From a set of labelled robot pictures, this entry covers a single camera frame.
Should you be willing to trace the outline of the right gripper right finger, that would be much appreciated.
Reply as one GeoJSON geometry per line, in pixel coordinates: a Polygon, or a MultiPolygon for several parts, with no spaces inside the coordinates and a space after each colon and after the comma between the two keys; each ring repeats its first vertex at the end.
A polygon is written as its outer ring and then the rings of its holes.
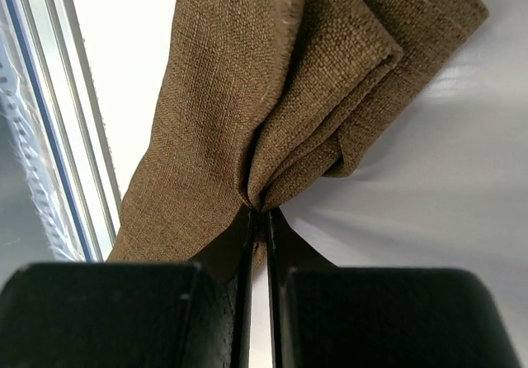
{"type": "Polygon", "coordinates": [[[337,267],[280,210],[265,219],[276,367],[517,367],[469,271],[337,267]]]}

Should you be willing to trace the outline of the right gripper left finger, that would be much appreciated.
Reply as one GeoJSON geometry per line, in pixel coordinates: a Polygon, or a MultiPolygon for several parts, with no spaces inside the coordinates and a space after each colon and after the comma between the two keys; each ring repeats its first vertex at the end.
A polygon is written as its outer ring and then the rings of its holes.
{"type": "Polygon", "coordinates": [[[36,263],[1,293],[4,367],[245,367],[252,212],[183,263],[36,263]]]}

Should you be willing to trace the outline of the brown cloth napkin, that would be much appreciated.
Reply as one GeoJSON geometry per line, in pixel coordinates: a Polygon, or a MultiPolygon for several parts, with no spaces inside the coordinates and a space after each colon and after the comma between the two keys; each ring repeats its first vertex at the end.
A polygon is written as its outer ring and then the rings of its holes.
{"type": "Polygon", "coordinates": [[[484,23],[481,0],[177,0],[110,262],[184,262],[370,146],[484,23]]]}

